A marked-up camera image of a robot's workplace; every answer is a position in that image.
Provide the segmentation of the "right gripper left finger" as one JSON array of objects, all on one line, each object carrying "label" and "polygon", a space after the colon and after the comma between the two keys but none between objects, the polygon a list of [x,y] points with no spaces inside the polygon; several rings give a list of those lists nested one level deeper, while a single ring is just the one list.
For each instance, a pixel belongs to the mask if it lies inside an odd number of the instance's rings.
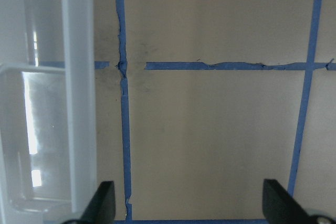
[{"label": "right gripper left finger", "polygon": [[116,216],[115,203],[114,182],[101,182],[87,208],[79,218],[78,223],[114,223]]}]

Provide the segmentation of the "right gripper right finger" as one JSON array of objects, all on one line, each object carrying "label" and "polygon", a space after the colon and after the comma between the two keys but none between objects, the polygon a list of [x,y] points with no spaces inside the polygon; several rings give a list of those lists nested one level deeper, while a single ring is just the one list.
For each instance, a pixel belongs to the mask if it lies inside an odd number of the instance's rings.
[{"label": "right gripper right finger", "polygon": [[268,223],[315,223],[315,217],[290,196],[275,179],[264,179],[263,214]]}]

